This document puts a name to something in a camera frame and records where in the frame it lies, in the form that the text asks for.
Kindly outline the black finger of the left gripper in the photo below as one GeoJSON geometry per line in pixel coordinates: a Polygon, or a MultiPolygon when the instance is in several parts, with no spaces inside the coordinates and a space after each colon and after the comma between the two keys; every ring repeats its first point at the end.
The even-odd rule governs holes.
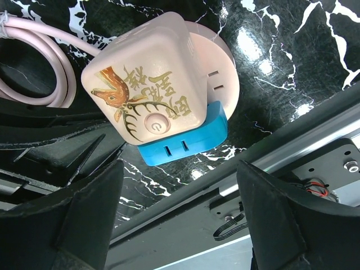
{"type": "Polygon", "coordinates": [[[93,105],[1,104],[1,179],[61,188],[119,157],[126,143],[93,105]]]}

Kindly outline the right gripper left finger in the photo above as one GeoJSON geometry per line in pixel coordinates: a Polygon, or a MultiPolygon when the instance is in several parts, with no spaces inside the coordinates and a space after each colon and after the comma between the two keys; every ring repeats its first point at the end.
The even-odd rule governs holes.
{"type": "Polygon", "coordinates": [[[104,269],[124,177],[115,160],[70,186],[1,211],[1,269],[104,269]]]}

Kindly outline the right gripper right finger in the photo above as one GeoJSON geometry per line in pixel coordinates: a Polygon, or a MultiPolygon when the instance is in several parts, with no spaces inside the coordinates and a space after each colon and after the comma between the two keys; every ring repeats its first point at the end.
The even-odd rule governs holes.
{"type": "Polygon", "coordinates": [[[252,269],[359,269],[359,208],[311,195],[239,161],[252,269]]]}

